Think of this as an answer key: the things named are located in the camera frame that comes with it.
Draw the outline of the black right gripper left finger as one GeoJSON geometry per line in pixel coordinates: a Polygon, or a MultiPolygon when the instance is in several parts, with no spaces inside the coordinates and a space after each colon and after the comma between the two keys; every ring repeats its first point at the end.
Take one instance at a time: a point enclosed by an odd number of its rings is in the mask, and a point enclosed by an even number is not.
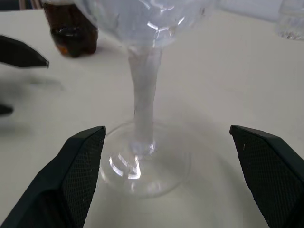
{"type": "Polygon", "coordinates": [[[106,128],[67,139],[35,176],[3,221],[3,228],[82,228],[98,180],[106,128]]]}

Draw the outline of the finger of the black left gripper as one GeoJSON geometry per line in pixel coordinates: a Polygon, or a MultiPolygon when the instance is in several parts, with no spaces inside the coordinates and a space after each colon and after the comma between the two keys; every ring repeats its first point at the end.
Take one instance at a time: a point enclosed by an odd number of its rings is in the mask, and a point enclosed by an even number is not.
{"type": "Polygon", "coordinates": [[[17,68],[49,68],[49,61],[26,43],[0,36],[0,63],[17,68]]]}
{"type": "Polygon", "coordinates": [[[13,113],[13,108],[8,105],[0,104],[0,116],[6,116],[13,113]]]}

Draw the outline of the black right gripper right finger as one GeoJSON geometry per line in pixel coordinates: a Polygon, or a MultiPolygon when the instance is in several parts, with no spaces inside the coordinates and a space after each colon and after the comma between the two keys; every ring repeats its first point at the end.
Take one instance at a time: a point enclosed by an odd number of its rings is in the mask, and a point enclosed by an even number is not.
{"type": "Polygon", "coordinates": [[[271,228],[304,226],[304,161],[280,137],[233,125],[245,182],[271,228]]]}

